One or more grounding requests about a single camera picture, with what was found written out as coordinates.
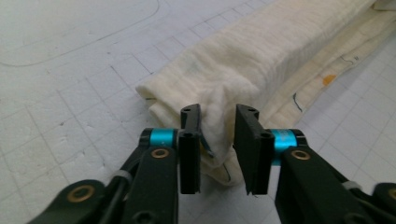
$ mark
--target white grid surface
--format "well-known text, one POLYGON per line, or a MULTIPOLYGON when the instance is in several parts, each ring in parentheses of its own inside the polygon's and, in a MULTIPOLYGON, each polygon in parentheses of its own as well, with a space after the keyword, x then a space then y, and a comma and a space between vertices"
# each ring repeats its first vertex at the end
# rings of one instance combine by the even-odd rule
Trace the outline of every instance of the white grid surface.
MULTIPOLYGON (((107 182, 141 131, 156 126, 134 87, 184 48, 268 2, 202 7, 192 1, 183 10, 175 6, 161 21, 49 62, 0 64, 1 74, 23 77, 13 77, 14 86, 0 87, 16 96, 29 94, 24 101, 0 98, 0 223, 32 219, 59 190, 81 179, 107 182), (192 16, 185 17, 184 10, 195 7, 207 12, 191 10, 192 16), (46 88, 24 88, 35 80, 46 88)), ((366 192, 377 182, 396 182, 396 35, 336 79, 296 128, 366 192)), ((270 194, 259 197, 246 196, 244 185, 226 188, 203 176, 201 194, 180 195, 179 222, 279 223, 274 207, 278 174, 273 168, 270 194)))

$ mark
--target beige fabric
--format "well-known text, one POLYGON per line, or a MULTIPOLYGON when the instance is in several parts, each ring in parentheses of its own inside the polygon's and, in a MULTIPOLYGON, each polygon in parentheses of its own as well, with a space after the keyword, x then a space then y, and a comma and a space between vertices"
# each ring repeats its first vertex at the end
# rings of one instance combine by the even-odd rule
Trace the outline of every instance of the beige fabric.
POLYGON ((364 57, 383 39, 375 37, 387 34, 382 31, 391 27, 393 15, 361 16, 373 2, 276 1, 185 50, 136 90, 164 127, 179 127, 179 110, 200 104, 202 130, 215 155, 203 154, 202 171, 225 185, 239 183, 231 149, 235 104, 261 110, 265 127, 292 127, 302 114, 290 100, 295 92, 307 108, 324 87, 318 85, 320 76, 348 68, 341 56, 373 42, 364 57), (376 34, 367 32, 375 20, 381 22, 376 34))
POLYGON ((373 5, 374 10, 396 11, 396 0, 376 0, 373 5))

